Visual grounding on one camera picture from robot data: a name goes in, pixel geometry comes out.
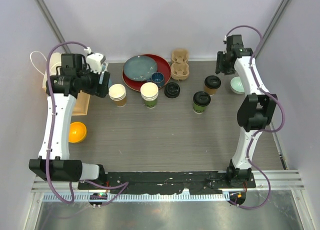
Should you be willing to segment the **single green paper cup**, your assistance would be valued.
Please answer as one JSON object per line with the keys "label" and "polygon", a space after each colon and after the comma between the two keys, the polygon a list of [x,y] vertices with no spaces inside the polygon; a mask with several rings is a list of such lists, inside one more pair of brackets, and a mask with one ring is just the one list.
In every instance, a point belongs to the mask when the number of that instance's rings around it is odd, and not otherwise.
{"label": "single green paper cup", "polygon": [[194,112],[197,113],[197,114],[202,114],[202,113],[204,113],[205,110],[207,109],[207,107],[208,107],[208,105],[203,106],[203,105],[198,105],[198,104],[196,104],[196,103],[193,104],[193,110],[194,110]]}

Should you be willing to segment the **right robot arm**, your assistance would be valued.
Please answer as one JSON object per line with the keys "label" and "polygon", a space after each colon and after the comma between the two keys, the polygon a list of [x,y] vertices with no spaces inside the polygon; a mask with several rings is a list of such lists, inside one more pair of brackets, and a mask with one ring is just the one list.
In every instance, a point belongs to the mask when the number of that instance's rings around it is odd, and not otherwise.
{"label": "right robot arm", "polygon": [[217,53],[215,72],[225,75],[237,73],[245,93],[245,99],[237,112],[239,141],[225,176],[226,183],[236,188],[251,179],[251,160],[262,131],[272,120],[277,96],[265,88],[253,50],[244,47],[242,36],[230,35],[223,42],[226,48]]}

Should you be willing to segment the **single brown paper cup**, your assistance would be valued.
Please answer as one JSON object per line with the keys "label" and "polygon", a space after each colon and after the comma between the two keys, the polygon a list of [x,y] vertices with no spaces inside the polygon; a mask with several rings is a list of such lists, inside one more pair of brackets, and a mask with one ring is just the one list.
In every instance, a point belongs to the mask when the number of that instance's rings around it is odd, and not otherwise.
{"label": "single brown paper cup", "polygon": [[217,93],[218,88],[212,89],[212,88],[209,88],[209,87],[205,86],[205,87],[204,87],[204,91],[205,91],[206,93],[208,93],[210,96],[213,96],[213,95],[215,95],[215,94]]}

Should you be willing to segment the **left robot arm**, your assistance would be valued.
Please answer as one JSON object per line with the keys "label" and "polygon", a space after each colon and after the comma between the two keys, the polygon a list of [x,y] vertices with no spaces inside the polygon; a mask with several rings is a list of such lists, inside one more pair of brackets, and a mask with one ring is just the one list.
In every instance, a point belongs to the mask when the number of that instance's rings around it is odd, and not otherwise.
{"label": "left robot arm", "polygon": [[78,182],[89,180],[100,190],[107,182],[103,166],[70,160],[69,132],[78,94],[104,98],[109,93],[110,73],[106,57],[100,53],[62,54],[56,75],[46,82],[48,114],[43,144],[29,169],[44,181]]}

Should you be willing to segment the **brown paper bag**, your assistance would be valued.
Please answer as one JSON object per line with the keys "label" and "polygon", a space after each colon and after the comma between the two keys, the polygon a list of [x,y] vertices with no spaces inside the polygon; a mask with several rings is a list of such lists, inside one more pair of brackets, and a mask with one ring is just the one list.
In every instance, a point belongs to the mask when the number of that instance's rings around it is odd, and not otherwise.
{"label": "brown paper bag", "polygon": [[[37,70],[41,75],[42,75],[42,89],[44,91],[46,91],[46,82],[47,82],[47,74],[46,74],[46,67],[40,67],[40,68],[37,68],[37,65],[34,64],[33,62],[33,55],[34,54],[39,54],[41,55],[41,57],[39,58],[39,61],[43,61],[43,64],[46,64],[47,63],[47,58],[45,57],[45,55],[36,50],[36,51],[33,51],[29,54],[29,59],[30,59],[30,62],[32,64],[32,66],[35,68],[35,70]],[[56,75],[56,67],[60,66],[61,65],[61,53],[59,52],[54,52],[50,58],[50,61],[49,61],[49,67],[50,67],[50,75]],[[85,116],[88,114],[88,109],[89,109],[89,103],[90,103],[90,95],[84,93],[84,92],[80,92],[78,95],[77,95],[77,100],[76,100],[76,103],[75,103],[75,106],[73,108],[73,112],[72,112],[72,115],[73,116]]]}

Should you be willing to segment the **green paper cup stack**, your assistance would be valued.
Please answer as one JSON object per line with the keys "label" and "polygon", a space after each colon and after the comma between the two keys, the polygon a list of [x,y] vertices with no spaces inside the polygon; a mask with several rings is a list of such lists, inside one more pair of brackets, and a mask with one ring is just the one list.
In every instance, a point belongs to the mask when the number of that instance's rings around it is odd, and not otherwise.
{"label": "green paper cup stack", "polygon": [[159,89],[152,82],[147,82],[141,86],[140,94],[147,108],[154,108],[158,102]]}

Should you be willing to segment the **black cup lid stack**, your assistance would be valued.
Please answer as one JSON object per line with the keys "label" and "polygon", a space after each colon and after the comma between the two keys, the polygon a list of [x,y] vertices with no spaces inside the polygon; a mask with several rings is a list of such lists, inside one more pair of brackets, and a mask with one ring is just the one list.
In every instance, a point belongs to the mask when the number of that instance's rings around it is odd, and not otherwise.
{"label": "black cup lid stack", "polygon": [[177,83],[170,82],[165,86],[164,94],[167,98],[177,98],[180,91],[180,86]]}

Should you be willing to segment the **brown paper cup stack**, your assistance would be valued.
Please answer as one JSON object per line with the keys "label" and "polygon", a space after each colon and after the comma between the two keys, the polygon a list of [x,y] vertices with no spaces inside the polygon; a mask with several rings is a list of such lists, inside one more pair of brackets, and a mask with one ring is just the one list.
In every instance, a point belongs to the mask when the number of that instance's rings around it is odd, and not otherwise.
{"label": "brown paper cup stack", "polygon": [[127,103],[127,92],[122,84],[114,84],[108,91],[110,99],[117,107],[123,107]]}

